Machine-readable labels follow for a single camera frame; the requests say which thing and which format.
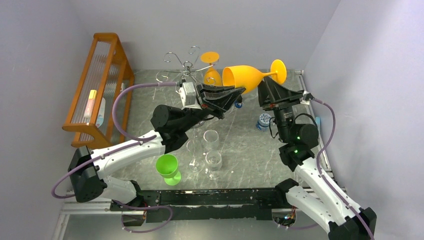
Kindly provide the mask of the green plastic wine glass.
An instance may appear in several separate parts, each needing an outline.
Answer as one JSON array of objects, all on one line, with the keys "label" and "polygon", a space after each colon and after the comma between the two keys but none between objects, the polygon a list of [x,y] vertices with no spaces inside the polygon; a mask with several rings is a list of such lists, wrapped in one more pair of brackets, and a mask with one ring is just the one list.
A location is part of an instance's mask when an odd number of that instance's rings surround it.
[{"label": "green plastic wine glass", "polygon": [[182,178],[178,159],[172,154],[160,156],[155,164],[156,171],[163,177],[169,186],[176,186]]}]

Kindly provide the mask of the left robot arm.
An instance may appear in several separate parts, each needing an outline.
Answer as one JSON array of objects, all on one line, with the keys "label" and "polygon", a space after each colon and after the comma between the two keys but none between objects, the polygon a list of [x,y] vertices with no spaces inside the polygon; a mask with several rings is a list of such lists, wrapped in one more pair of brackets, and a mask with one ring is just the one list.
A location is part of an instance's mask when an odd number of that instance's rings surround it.
[{"label": "left robot arm", "polygon": [[112,174],[139,160],[180,149],[189,139],[187,131],[210,116],[223,119],[225,112],[246,90],[240,86],[157,82],[137,84],[123,93],[147,87],[178,87],[183,107],[158,105],[150,120],[153,129],[142,136],[130,136],[126,142],[104,148],[78,148],[66,175],[73,188],[72,197],[77,202],[85,203],[101,197],[121,202],[130,210],[139,209],[143,196],[138,184],[116,179]]}]

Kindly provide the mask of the orange plastic wine glass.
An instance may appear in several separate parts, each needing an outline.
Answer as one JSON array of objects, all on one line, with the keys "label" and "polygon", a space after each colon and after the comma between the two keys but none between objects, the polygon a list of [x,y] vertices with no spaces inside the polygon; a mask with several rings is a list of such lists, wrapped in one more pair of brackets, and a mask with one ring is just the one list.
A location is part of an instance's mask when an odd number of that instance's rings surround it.
[{"label": "orange plastic wine glass", "polygon": [[208,64],[208,69],[203,77],[203,83],[212,86],[222,86],[223,81],[219,72],[214,68],[214,65],[219,61],[220,55],[214,51],[208,51],[200,56],[203,63]]},{"label": "orange plastic wine glass", "polygon": [[261,72],[253,66],[235,65],[225,67],[222,71],[222,85],[225,87],[245,88],[244,94],[255,89],[264,77],[271,77],[276,83],[282,85],[287,78],[287,68],[280,59],[275,59],[270,72]]}]

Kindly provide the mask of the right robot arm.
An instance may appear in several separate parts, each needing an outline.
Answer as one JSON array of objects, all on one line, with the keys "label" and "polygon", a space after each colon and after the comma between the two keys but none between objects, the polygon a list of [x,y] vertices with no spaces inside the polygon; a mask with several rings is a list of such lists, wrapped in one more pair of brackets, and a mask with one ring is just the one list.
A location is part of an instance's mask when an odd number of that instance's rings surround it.
[{"label": "right robot arm", "polygon": [[275,186],[275,202],[280,207],[292,207],[304,212],[320,226],[330,240],[373,240],[377,222],[376,213],[363,208],[344,192],[321,166],[321,155],[312,149],[319,144],[319,128],[314,117],[312,123],[296,123],[293,106],[314,101],[328,106],[311,93],[293,91],[266,76],[258,85],[258,101],[265,111],[273,111],[279,140],[282,163],[298,175],[314,191],[311,196],[294,179]]}]

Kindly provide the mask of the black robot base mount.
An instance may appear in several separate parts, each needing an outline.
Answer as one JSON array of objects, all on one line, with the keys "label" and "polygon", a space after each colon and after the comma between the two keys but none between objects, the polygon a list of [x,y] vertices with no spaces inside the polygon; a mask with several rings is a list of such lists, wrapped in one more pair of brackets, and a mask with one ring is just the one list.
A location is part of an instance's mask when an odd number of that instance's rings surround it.
[{"label": "black robot base mount", "polygon": [[235,188],[203,190],[144,190],[129,203],[131,207],[150,206],[147,223],[171,220],[244,219],[272,220],[277,212],[289,211],[292,206],[283,200],[275,188]]}]

